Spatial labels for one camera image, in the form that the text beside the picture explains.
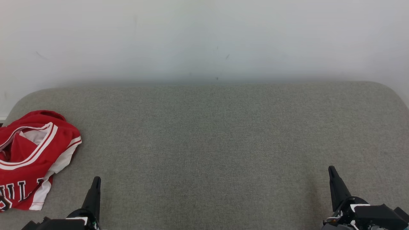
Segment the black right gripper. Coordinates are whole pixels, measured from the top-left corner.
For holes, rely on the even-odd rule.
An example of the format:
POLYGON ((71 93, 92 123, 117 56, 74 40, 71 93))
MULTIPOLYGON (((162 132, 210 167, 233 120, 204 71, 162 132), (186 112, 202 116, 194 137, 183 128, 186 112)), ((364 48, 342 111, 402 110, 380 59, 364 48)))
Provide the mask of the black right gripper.
POLYGON ((355 208, 370 206, 364 199, 351 196, 349 189, 339 176, 336 168, 328 167, 329 186, 333 215, 323 220, 322 230, 359 230, 355 221, 355 208))

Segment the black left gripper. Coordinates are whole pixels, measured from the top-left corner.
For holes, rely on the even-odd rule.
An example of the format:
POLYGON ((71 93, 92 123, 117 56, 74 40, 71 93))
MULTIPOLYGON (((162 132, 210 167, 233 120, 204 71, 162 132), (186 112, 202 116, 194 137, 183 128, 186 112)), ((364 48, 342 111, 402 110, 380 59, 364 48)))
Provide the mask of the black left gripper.
POLYGON ((100 199, 101 178, 99 176, 95 176, 81 207, 82 209, 77 209, 76 211, 70 213, 66 220, 82 221, 82 226, 78 230, 99 230, 100 199))

